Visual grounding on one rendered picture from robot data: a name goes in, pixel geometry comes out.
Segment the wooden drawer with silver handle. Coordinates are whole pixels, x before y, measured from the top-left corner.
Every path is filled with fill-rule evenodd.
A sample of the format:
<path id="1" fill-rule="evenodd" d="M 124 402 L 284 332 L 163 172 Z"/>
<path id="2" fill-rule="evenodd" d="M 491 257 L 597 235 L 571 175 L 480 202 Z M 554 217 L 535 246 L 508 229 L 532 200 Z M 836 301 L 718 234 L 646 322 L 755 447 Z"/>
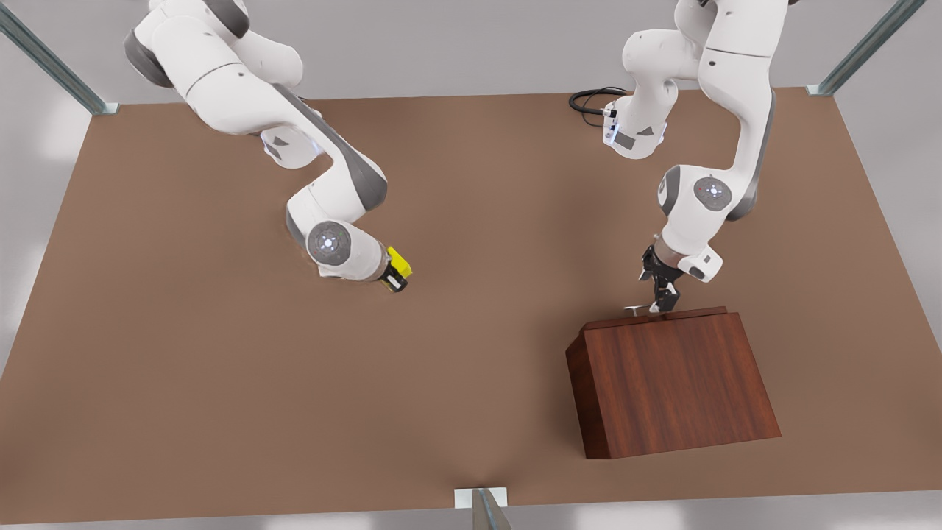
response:
<path id="1" fill-rule="evenodd" d="M 586 322 L 585 325 L 582 326 L 581 331 L 601 328 L 619 328 L 619 326 L 636 325 L 637 323 L 673 321 L 674 319 L 686 319 L 726 313 L 727 309 L 725 306 L 714 306 L 714 308 L 701 308 L 696 310 L 674 310 L 671 312 L 660 312 L 619 319 L 609 319 L 609 321 Z"/>

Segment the silver frame post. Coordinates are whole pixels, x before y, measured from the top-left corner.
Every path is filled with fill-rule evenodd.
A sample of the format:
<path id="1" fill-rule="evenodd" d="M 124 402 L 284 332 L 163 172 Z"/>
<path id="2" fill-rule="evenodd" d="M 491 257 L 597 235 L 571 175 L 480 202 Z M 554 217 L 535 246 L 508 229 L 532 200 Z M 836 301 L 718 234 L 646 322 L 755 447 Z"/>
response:
<path id="1" fill-rule="evenodd" d="M 0 2 L 0 33 L 3 33 L 37 67 L 56 81 L 93 116 L 113 115 L 118 103 L 105 102 L 57 54 L 54 53 L 6 4 Z"/>
<path id="2" fill-rule="evenodd" d="M 926 2 L 927 0 L 895 0 L 890 9 L 848 51 L 821 83 L 805 87 L 807 94 L 810 96 L 835 95 L 839 88 L 842 88 Z"/>
<path id="3" fill-rule="evenodd" d="M 473 530 L 512 530 L 503 510 L 508 504 L 507 487 L 454 489 L 455 509 L 471 509 Z"/>

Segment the dark wooden drawer cabinet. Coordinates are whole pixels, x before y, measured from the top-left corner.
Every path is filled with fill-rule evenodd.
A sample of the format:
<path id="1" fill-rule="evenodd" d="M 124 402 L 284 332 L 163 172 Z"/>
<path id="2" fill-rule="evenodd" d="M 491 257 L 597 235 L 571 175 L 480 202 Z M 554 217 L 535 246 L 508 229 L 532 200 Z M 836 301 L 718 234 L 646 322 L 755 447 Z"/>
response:
<path id="1" fill-rule="evenodd" d="M 781 435 L 736 312 L 580 329 L 566 360 L 587 459 Z"/>

